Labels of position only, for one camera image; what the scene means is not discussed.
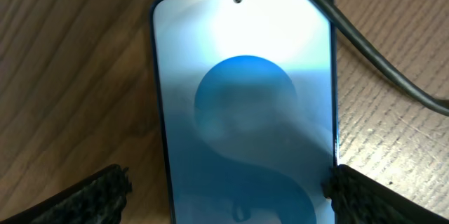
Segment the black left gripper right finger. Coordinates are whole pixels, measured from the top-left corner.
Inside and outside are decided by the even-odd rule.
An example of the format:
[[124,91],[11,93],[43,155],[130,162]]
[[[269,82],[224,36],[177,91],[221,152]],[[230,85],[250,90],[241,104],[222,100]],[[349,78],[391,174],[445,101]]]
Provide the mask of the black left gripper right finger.
[[322,184],[339,224],[448,224],[448,219],[340,164]]

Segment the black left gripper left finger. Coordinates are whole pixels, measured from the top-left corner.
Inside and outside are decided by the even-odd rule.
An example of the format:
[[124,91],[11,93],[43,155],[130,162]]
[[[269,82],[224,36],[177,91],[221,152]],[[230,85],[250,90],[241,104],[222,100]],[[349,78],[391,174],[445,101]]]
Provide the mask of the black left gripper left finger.
[[1,224],[119,224],[132,191],[127,172],[109,165]]

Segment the blue Galaxy smartphone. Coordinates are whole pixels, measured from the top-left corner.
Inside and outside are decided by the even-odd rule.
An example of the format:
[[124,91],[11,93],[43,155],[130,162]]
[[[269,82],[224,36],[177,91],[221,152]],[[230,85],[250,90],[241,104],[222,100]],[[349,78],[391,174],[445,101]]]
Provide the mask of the blue Galaxy smartphone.
[[336,37],[310,0],[155,0],[172,223],[334,223]]

